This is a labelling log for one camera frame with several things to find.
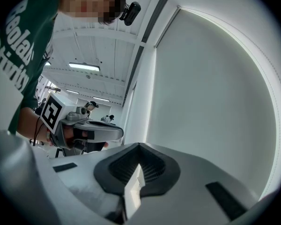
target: hair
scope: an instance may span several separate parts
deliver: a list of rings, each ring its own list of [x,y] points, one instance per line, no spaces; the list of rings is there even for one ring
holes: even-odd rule
[[[126,8],[126,0],[114,0],[113,6],[109,7],[108,13],[104,13],[103,18],[99,18],[99,22],[105,25],[112,24],[113,21],[121,15]]]

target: white ceiling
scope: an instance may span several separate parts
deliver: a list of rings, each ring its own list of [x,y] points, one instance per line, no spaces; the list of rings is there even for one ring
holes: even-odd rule
[[[44,68],[43,75],[61,89],[77,91],[86,99],[97,96],[122,105],[137,51],[145,46],[141,40],[159,0],[127,0],[127,4],[133,1],[141,5],[141,12],[129,27],[118,19],[107,26],[59,14],[52,65]],[[101,71],[73,69],[69,62],[97,65]]]

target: white cube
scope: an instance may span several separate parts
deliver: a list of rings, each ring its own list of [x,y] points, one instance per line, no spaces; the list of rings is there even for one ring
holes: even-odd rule
[[[65,119],[69,112],[75,112],[77,105],[60,94],[50,93],[41,113],[41,120],[55,134],[60,120]]]

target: ceiling light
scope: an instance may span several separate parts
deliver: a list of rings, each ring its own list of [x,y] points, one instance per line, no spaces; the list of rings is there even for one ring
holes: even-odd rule
[[[88,65],[88,64],[81,64],[81,63],[69,63],[69,66],[71,68],[81,68],[81,69],[86,69],[86,70],[92,70],[92,71],[96,71],[99,72],[100,71],[100,67],[99,66],[94,66],[94,65]]]
[[[110,102],[110,100],[107,100],[107,99],[104,99],[104,98],[99,98],[99,97],[93,97],[94,99],[99,99],[99,100],[102,100],[102,101],[106,101],[106,102]]]
[[[71,90],[68,90],[66,89],[68,92],[72,92],[72,93],[76,93],[76,94],[79,94],[79,92],[74,92],[74,91],[71,91]]]

